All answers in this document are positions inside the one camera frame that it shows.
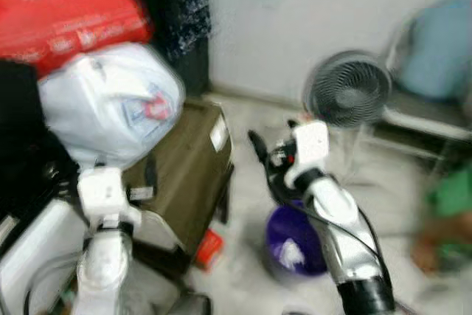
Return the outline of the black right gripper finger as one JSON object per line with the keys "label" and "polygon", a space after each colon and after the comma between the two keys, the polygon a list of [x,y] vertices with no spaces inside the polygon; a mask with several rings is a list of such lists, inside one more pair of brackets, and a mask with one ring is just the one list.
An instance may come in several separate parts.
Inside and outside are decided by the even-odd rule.
{"label": "black right gripper finger", "polygon": [[269,163],[269,149],[263,138],[256,131],[247,132],[247,139],[249,139],[253,151],[256,154],[257,160],[260,164],[266,165]]}

